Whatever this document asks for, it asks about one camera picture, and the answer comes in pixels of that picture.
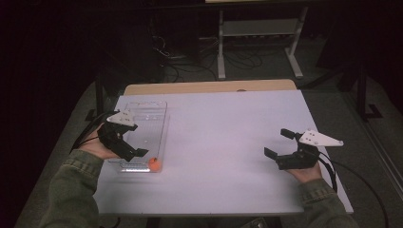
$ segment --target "sleeve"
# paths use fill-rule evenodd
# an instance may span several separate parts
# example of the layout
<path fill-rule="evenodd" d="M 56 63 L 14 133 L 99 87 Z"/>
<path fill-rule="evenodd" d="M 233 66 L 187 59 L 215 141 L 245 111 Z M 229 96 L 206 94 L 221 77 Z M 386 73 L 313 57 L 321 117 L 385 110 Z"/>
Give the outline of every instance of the sleeve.
<path fill-rule="evenodd" d="M 299 190 L 309 228 L 358 227 L 353 218 L 346 213 L 337 193 L 324 179 L 303 183 Z"/>
<path fill-rule="evenodd" d="M 73 150 L 50 182 L 49 207 L 40 227 L 99 227 L 92 196 L 103 164 L 92 154 Z"/>

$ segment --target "transparent tray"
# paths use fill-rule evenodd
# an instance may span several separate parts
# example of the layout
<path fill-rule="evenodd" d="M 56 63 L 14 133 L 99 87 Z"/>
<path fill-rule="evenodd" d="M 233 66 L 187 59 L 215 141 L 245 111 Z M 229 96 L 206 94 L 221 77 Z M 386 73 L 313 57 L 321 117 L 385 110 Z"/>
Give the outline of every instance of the transparent tray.
<path fill-rule="evenodd" d="M 164 131 L 166 130 L 166 102 L 128 103 L 125 110 L 134 113 L 135 131 L 124 134 L 124 140 L 133 148 L 147 149 L 142 157 L 131 161 L 110 159 L 119 172 L 161 172 L 163 168 Z"/>

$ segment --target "white table surface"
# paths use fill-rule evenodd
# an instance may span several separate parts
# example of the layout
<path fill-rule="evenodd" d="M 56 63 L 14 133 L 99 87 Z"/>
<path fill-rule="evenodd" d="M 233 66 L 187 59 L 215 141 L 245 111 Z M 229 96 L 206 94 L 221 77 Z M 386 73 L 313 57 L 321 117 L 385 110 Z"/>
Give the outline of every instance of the white table surface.
<path fill-rule="evenodd" d="M 100 214 L 132 216 L 278 216 L 302 212 L 297 181 L 264 156 L 297 143 L 280 130 L 317 130 L 299 90 L 122 96 L 167 102 L 161 173 L 118 173 L 105 162 L 94 196 Z M 332 132 L 321 132 L 332 136 Z M 330 183 L 324 167 L 322 173 Z M 347 212 L 353 208 L 338 182 Z"/>

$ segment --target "black cable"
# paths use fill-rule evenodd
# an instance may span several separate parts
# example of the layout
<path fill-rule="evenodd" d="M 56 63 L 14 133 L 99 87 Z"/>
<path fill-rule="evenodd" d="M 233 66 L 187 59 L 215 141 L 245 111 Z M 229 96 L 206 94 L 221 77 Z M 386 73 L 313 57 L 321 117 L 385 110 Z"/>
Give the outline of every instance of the black cable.
<path fill-rule="evenodd" d="M 325 162 L 321 158 L 318 158 L 318 159 L 323 165 L 325 165 L 326 169 L 328 170 L 329 175 L 330 175 L 330 180 L 332 182 L 332 188 L 337 193 L 336 172 L 334 171 L 334 169 L 332 169 L 332 167 L 329 165 L 329 163 Z"/>
<path fill-rule="evenodd" d="M 337 164 L 345 169 L 347 169 L 348 171 L 350 171 L 351 173 L 355 174 L 359 179 L 361 179 L 366 185 L 367 187 L 373 192 L 374 196 L 376 197 L 380 208 L 382 210 L 382 214 L 383 214 L 383 218 L 385 220 L 385 228 L 389 228 L 389 220 L 388 220 L 388 214 L 386 213 L 386 209 L 385 209 L 385 204 L 383 203 L 382 199 L 380 198 L 380 196 L 375 192 L 375 190 L 373 189 L 373 187 L 364 179 L 362 178 L 356 171 L 354 171 L 353 169 L 349 168 L 348 166 L 339 163 L 337 161 L 332 161 L 332 163 Z"/>
<path fill-rule="evenodd" d="M 326 159 L 331 163 L 331 165 L 332 165 L 332 167 L 333 167 L 333 173 L 334 173 L 335 176 L 336 176 L 336 170 L 335 170 L 335 165 L 333 164 L 333 161 L 329 158 L 329 156 L 327 156 L 327 155 L 324 154 L 323 152 L 320 152 L 320 151 L 319 151 L 319 153 L 320 153 L 321 155 L 323 155 L 324 157 L 326 157 Z"/>
<path fill-rule="evenodd" d="M 78 148 L 79 145 L 81 145 L 81 141 L 83 140 L 84 136 L 88 133 L 88 131 L 95 125 L 99 124 L 100 120 L 105 116 L 105 115 L 113 115 L 118 113 L 117 111 L 107 111 L 96 117 L 91 123 L 89 123 L 86 128 L 81 132 L 80 136 L 77 138 L 77 140 L 74 142 L 73 146 L 71 147 L 70 153 L 73 149 Z"/>

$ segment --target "hand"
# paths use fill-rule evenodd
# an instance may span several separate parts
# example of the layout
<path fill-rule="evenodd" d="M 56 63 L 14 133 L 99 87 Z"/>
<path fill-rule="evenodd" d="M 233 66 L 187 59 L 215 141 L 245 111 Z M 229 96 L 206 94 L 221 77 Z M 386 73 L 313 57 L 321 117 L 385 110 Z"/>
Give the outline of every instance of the hand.
<path fill-rule="evenodd" d="M 289 169 L 287 172 L 292 174 L 301 183 L 322 179 L 322 172 L 320 171 L 319 162 L 317 162 L 312 168 Z"/>
<path fill-rule="evenodd" d="M 88 142 L 83 143 L 80 145 L 79 149 L 84 150 L 90 154 L 93 154 L 97 156 L 98 158 L 101 158 L 103 160 L 106 159 L 118 159 L 119 156 L 117 156 L 115 153 L 113 153 L 110 149 L 106 148 L 99 140 L 98 137 L 98 130 L 101 128 L 103 124 L 99 125 L 97 129 L 95 129 L 88 137 L 86 137 L 86 140 L 90 140 Z"/>

